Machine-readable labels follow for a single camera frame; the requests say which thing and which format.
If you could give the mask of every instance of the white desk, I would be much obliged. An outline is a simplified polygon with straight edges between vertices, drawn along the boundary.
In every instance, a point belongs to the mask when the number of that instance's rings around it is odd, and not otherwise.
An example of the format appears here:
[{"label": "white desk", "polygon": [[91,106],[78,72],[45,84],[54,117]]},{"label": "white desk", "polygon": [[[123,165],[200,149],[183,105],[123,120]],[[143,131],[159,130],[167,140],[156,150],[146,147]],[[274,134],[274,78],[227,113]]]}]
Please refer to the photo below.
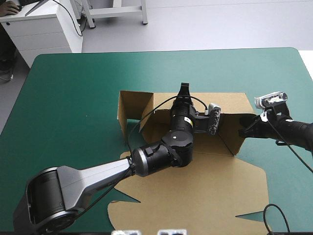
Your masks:
[{"label": "white desk", "polygon": [[[59,0],[70,12],[79,33],[79,25],[68,0]],[[29,67],[37,55],[82,52],[83,37],[77,35],[68,13],[59,4],[46,4],[25,16],[35,4],[25,6],[17,15],[0,17],[0,23]]]},{"label": "white desk", "polygon": [[313,80],[313,50],[300,50],[299,53]]}]

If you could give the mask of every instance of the cardboard flap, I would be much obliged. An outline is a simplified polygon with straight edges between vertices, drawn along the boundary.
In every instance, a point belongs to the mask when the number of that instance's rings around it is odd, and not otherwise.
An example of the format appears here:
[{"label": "cardboard flap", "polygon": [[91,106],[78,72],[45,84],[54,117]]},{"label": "cardboard flap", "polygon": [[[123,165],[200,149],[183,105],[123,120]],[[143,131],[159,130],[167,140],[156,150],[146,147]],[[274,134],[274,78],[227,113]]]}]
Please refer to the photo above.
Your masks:
[{"label": "cardboard flap", "polygon": [[[177,93],[155,93],[154,108],[166,99],[176,95]],[[191,93],[190,95],[199,98],[206,105],[209,105],[209,103],[218,104],[222,108],[223,114],[254,113],[245,93]],[[159,109],[171,109],[173,101],[165,103]],[[192,99],[192,101],[196,110],[204,113],[204,106],[197,100]]]},{"label": "cardboard flap", "polygon": [[127,136],[127,119],[141,119],[153,93],[120,91],[118,98],[117,119],[123,136]]}]

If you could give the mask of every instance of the metal frame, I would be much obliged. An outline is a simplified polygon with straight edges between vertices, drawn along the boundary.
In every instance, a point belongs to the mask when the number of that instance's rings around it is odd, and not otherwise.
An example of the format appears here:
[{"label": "metal frame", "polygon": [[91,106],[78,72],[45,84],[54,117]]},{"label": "metal frame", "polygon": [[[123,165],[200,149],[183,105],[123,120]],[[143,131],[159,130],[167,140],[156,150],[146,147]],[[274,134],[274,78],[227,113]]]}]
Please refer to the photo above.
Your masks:
[{"label": "metal frame", "polygon": [[122,6],[122,0],[114,0],[113,7],[92,9],[89,0],[82,0],[86,18],[90,28],[95,28],[93,19],[142,14],[144,24],[148,23],[146,0],[141,0],[141,6]]}]

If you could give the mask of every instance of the green tabletop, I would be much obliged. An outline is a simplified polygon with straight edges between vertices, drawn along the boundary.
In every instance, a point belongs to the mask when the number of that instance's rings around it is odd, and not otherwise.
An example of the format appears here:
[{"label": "green tabletop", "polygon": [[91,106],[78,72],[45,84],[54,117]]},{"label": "green tabletop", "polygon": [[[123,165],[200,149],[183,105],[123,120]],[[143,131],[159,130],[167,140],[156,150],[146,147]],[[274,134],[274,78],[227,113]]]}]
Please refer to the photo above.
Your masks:
[{"label": "green tabletop", "polygon": [[[251,103],[285,91],[293,119],[313,120],[313,82],[293,48],[41,55],[0,136],[0,231],[13,230],[26,180],[40,170],[93,166],[126,150],[116,120],[120,90],[175,93],[181,82],[191,92],[245,92]],[[143,142],[134,138],[133,145]],[[313,164],[309,152],[296,150]],[[313,175],[286,147],[247,139],[237,157],[266,171],[270,202],[291,230],[313,231]],[[111,230],[107,204],[127,198],[113,191],[69,231]],[[275,231],[285,230],[278,212],[268,217]]]}]

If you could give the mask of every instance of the white table leg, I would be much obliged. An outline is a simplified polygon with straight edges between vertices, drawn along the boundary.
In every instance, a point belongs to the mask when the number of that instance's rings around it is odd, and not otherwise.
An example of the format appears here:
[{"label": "white table leg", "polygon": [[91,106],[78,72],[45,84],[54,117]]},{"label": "white table leg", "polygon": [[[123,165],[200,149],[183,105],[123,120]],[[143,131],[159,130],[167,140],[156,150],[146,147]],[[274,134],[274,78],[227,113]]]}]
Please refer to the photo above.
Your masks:
[{"label": "white table leg", "polygon": [[91,14],[89,12],[89,9],[90,9],[89,0],[82,0],[82,4],[83,4],[84,11],[85,11],[85,14],[86,14],[86,17],[87,17],[87,20],[88,20],[89,27],[90,28],[95,28],[95,25],[94,25],[94,23],[92,21]]},{"label": "white table leg", "polygon": [[142,20],[144,24],[148,23],[146,0],[141,0]]}]

